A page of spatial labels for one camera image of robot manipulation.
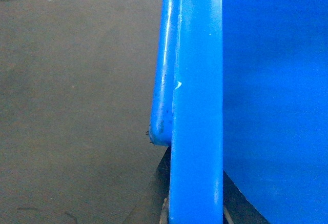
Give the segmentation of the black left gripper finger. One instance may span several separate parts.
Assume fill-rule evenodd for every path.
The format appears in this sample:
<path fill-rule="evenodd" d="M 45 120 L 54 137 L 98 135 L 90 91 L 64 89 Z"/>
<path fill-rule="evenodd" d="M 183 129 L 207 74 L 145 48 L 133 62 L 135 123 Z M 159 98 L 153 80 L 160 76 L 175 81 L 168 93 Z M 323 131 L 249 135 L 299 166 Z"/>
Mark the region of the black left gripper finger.
<path fill-rule="evenodd" d="M 226 172 L 223 172 L 223 223 L 269 223 L 245 198 Z"/>

